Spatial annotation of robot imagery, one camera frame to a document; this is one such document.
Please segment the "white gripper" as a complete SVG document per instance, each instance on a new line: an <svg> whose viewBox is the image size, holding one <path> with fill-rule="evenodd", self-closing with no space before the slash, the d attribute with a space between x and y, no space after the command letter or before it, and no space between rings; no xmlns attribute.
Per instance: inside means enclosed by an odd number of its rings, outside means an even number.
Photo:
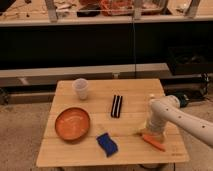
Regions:
<svg viewBox="0 0 213 171"><path fill-rule="evenodd" d="M156 140L160 143L165 141L165 135L162 134L165 130L166 121L157 120L153 118L148 118L146 122L146 128L151 131L152 133L157 133ZM135 135L143 135L148 134L148 130L144 128L141 130L137 130Z"/></svg>

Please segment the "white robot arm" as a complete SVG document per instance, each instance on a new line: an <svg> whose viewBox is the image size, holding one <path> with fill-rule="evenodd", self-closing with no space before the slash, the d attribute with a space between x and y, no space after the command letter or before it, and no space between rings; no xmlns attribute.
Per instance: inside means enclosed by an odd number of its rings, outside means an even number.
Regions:
<svg viewBox="0 0 213 171"><path fill-rule="evenodd" d="M183 112L181 106L184 101L177 95L151 98L149 116L136 133L149 135L155 142L163 143L166 124L171 122L213 148L213 123Z"/></svg>

